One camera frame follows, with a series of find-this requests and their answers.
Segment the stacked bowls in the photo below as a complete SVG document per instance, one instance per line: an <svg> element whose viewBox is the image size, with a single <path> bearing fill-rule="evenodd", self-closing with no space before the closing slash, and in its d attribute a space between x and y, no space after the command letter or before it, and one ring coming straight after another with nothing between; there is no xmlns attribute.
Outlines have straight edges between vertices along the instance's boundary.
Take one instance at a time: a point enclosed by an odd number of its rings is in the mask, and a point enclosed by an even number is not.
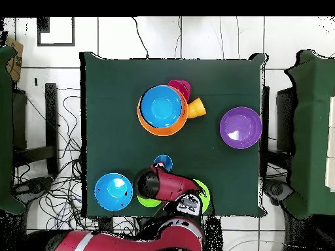
<svg viewBox="0 0 335 251"><path fill-rule="evenodd" d="M141 125L153 135L169 136L178 132L187 118L206 113L199 98L188 105L183 93L168 85L147 90L137 104L137 116Z"/></svg>

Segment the white floor tile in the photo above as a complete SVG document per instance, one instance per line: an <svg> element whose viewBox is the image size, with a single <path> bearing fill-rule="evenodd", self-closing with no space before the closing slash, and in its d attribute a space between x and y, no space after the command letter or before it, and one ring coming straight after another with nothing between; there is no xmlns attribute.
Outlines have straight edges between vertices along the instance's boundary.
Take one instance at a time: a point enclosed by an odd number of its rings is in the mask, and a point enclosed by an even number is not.
<svg viewBox="0 0 335 251"><path fill-rule="evenodd" d="M178 16L138 16L135 19L150 58L173 58L180 35ZM99 56L129 59L145 58L146 54L131 17L99 18Z"/></svg>
<svg viewBox="0 0 335 251"><path fill-rule="evenodd" d="M334 17L266 16L265 53L267 68L286 69L296 62L296 53L312 49L329 57L335 44Z"/></svg>
<svg viewBox="0 0 335 251"><path fill-rule="evenodd" d="M33 233L33 232L36 232L38 231L38 229L30 229L30 230L27 230L27 235Z"/></svg>
<svg viewBox="0 0 335 251"><path fill-rule="evenodd" d="M268 214L260 218L260 230L285 230L283 210L280 206L274 206L270 198L263 194L263 208Z"/></svg>
<svg viewBox="0 0 335 251"><path fill-rule="evenodd" d="M260 232L259 251L283 251L285 232Z"/></svg>
<svg viewBox="0 0 335 251"><path fill-rule="evenodd" d="M28 229L45 229L47 221L51 218L50 215L45 213L39 206L40 199L34 200L32 202L28 216L27 216L27 228ZM47 208L48 206L43 205L42 206L45 211L51 212L51 208ZM54 221L50 220L48 224L48 228L51 229L51 227L54 226Z"/></svg>
<svg viewBox="0 0 335 251"><path fill-rule="evenodd" d="M329 127L327 156L335 158L335 127Z"/></svg>
<svg viewBox="0 0 335 251"><path fill-rule="evenodd" d="M263 52L262 39L262 16L183 16L186 59L222 59L222 45L225 59L249 59Z"/></svg>
<svg viewBox="0 0 335 251"><path fill-rule="evenodd" d="M258 218L252 216L222 216L222 230L258 230Z"/></svg>
<svg viewBox="0 0 335 251"><path fill-rule="evenodd" d="M265 85L270 87L269 94L269 137L277 138L277 105L276 97L279 90L291 88L292 83L290 78L280 70L267 70L265 71ZM269 140L272 147L276 149L275 141Z"/></svg>
<svg viewBox="0 0 335 251"><path fill-rule="evenodd" d="M8 31L8 36L15 39L15 18L5 18L3 29Z"/></svg>
<svg viewBox="0 0 335 251"><path fill-rule="evenodd" d="M280 168L276 165L268 163L268 168L267 168L267 171L266 171L266 175L270 176L270 175L286 174L286 173L287 173L286 169L282 169L282 168ZM286 175L277 176L275 179L282 180L283 182L286 182Z"/></svg>
<svg viewBox="0 0 335 251"><path fill-rule="evenodd" d="M67 96L80 96L80 90L64 90L67 88L80 89L80 70L79 69L22 69L21 78L18 88L26 91L28 99L36 106L38 111L45 117L45 83L56 83L59 90L58 94L58 112L69 123L70 131L75 126L75 118L63 107L63 100ZM80 99L69 98L65 100L65 106L78 119L78 124L72 132L72 138L78 143L81 142L81 120L80 120ZM27 122L26 122L26 139L27 147L34 148L45 146L45 120L36 111L33 105L27 102ZM68 140L67 125L65 120L58 116L60 127L58 131ZM58 148L64 149L67 142L59 136Z"/></svg>
<svg viewBox="0 0 335 251"><path fill-rule="evenodd" d="M326 180L325 185L329 188L335 189L335 158L326 159Z"/></svg>
<svg viewBox="0 0 335 251"><path fill-rule="evenodd" d="M329 126L335 127L335 96L330 98Z"/></svg>
<svg viewBox="0 0 335 251"><path fill-rule="evenodd" d="M258 232L223 231L223 251L258 251Z"/></svg>
<svg viewBox="0 0 335 251"><path fill-rule="evenodd" d="M50 34L41 33L41 42L60 42L57 34L70 32L68 19L63 24L55 21L50 18ZM17 18L16 36L24 46L22 67L79 67L79 52L97 53L97 18L75 18L75 46L37 46L36 18Z"/></svg>
<svg viewBox="0 0 335 251"><path fill-rule="evenodd" d="M48 176L48 169L46 168L46 160L42 161L35 161L29 164L30 170L25 173L29 167L27 165L23 165L18 168L18 176L22 176L22 180L25 181L26 179L32 179L37 177L47 177Z"/></svg>

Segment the table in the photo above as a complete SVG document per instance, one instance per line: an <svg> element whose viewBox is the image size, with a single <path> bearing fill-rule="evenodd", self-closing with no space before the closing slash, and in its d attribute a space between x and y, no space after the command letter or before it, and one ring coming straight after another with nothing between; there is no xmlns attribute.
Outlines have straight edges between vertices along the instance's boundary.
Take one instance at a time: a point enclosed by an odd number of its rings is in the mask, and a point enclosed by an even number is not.
<svg viewBox="0 0 335 251"><path fill-rule="evenodd" d="M123 174L132 182L156 156L167 154L174 173L207 184L216 215L263 214L257 200L258 143L245 150L230 148L220 137L219 123L234 107L260 112L265 59L264 54L255 54L250 60L110 60L80 53L84 213L153 216L159 207L146 208L136 196L120 211L104 210L94 198L94 186L106 173ZM207 114L188 120L172 136L157 137L139 123L137 103L147 89L173 79L190 83L189 102L200 97Z"/></svg>
<svg viewBox="0 0 335 251"><path fill-rule="evenodd" d="M296 65L287 69L298 98L294 112L292 175L295 192L284 205L296 218L311 214L335 215L335 193L325 186L329 132L329 103L335 96L335 61L311 50L298 53Z"/></svg>

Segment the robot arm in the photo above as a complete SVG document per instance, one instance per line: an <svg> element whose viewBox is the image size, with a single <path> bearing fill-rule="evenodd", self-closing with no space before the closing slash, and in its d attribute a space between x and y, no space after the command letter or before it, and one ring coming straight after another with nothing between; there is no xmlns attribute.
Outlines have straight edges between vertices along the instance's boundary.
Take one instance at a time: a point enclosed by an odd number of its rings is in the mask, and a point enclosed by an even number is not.
<svg viewBox="0 0 335 251"><path fill-rule="evenodd" d="M180 196L167 203L163 221L157 218L148 224L148 230L158 227L153 239L143 239L145 235L122 238L117 235L88 231L71 231L55 251L164 251L182 249L202 251L204 234L200 227L202 202L193 193Z"/></svg>

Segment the floor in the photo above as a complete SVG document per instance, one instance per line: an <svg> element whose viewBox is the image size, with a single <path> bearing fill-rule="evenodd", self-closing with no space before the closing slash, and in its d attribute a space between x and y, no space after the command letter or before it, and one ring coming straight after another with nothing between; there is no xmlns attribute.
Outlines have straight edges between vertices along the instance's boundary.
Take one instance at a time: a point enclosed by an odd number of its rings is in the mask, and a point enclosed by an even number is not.
<svg viewBox="0 0 335 251"><path fill-rule="evenodd" d="M36 18L6 18L5 22L9 35L24 46L18 87L25 90L29 100L45 114L44 84L55 82L59 113L68 121L70 129L75 126L77 118L79 123L74 128L72 138L81 145L80 99L66 99L73 95L80 96L79 52L91 51L110 59L145 58L146 52L137 36L135 22L131 18L75 18L75 46L62 46L73 42L71 18L50 18L50 32L41 33L41 43L56 46L37 46ZM313 49L327 57L335 52L334 17L183 16L180 23L178 16L172 16L137 17L137 22L150 58L248 59L254 53L267 53L269 60L265 82L270 87L269 145L272 149L275 149L277 137L276 93L291 87L283 70L294 65L296 53L301 49ZM73 115L64 109L63 101ZM62 117L59 117L59 123L60 133L67 136L67 125ZM44 119L28 103L28 148L45 145L44 129ZM78 151L64 151L66 142L61 137L59 142L61 166L70 161L71 156L79 156ZM19 173L26 170L27 167L21 167ZM32 163L25 177L45 175L46 164L41 161ZM60 177L70 175L70 168L67 168ZM46 201L41 201L41 206L52 213ZM273 206L265 195L262 206L267 211L263 218L231 216L220 219L224 236L223 251L282 250L281 243L285 236L283 212ZM40 208L39 200L36 200L29 210L27 228L29 231L50 229L54 224L53 221L48 222L49 219L50 215ZM120 230L124 228L123 224L119 226Z"/></svg>

